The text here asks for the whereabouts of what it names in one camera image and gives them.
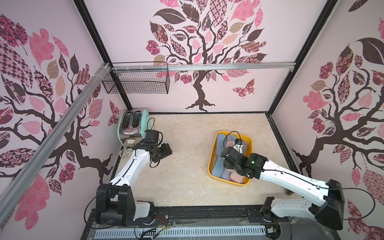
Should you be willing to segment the lavender glasses case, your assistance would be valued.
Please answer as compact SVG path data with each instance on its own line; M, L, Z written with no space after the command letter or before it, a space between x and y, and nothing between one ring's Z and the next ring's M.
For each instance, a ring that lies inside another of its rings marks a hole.
M225 181L231 181L231 173L230 171L228 171L227 169L224 169L222 174L221 174L221 179L225 180Z

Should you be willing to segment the yellow plastic storage tray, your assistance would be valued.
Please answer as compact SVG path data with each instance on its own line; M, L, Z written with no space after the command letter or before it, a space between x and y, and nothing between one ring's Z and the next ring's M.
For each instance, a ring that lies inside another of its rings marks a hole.
M229 131L219 131L217 133L218 134L225 134L227 136L227 138L229 138L230 136L234 136L236 138L239 137L239 134L236 132L236 133L232 133L232 132L229 132ZM223 179L220 178L216 178L214 177L212 174L211 174L211 170L213 168L213 164L214 164L214 156L216 155L216 141L217 141L217 135L216 135L216 138L215 138L215 141L214 141L214 144L213 144L213 148L212 148L212 152L211 152L211 157L210 157L210 160L209 160L209 163L208 163L208 173L209 173L209 176L217 181L220 181L222 183L226 183L226 184L231 184L231 185L234 185L234 186L238 186L238 187L243 187L243 186L246 186L248 185L251 180L247 177L244 178L244 183L243 184L238 184L238 183L234 183L232 181L225 181Z

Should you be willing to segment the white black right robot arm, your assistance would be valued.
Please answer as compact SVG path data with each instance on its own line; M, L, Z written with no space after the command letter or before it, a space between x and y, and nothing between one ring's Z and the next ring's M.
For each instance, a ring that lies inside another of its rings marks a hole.
M288 200L266 198L261 215L267 222L298 217L315 220L329 229L343 229L345 199L339 182L314 180L259 154L252 153L246 157L233 147L224 149L221 158L241 176L274 183L300 196Z

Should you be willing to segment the blue glasses case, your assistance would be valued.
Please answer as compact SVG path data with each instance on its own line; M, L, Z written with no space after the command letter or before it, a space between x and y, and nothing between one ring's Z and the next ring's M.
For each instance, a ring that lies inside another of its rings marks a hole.
M216 141L216 155L220 156L226 146L227 136L225 134L218 134Z
M215 155L211 174L216 178L220 178L223 171L224 171L224 160L220 156Z

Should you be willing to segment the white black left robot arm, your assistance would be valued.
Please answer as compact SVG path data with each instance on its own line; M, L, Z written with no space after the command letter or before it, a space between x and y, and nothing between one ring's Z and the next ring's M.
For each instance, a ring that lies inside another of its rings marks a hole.
M96 223L129 227L139 219L154 217L154 203L137 201L133 186L149 162L159 162L173 153L169 144L160 146L140 142L123 169L108 184L101 184L96 195Z

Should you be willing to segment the pink glasses case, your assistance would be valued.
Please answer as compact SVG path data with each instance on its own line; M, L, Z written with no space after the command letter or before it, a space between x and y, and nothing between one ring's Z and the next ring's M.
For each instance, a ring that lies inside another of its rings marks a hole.
M241 176L235 172L232 172L230 175L230 180L234 183L243 184L244 183L244 176Z
M225 146L225 148L227 148L227 147L233 147L234 145L237 145L237 144L240 144L240 139L237 139L237 138L234 137L234 136L230 136L230 137L227 138L227 140L226 140L226 146ZM243 151L243 152L245 152L245 151L247 150L247 147L248 147L247 142L242 141L242 151Z

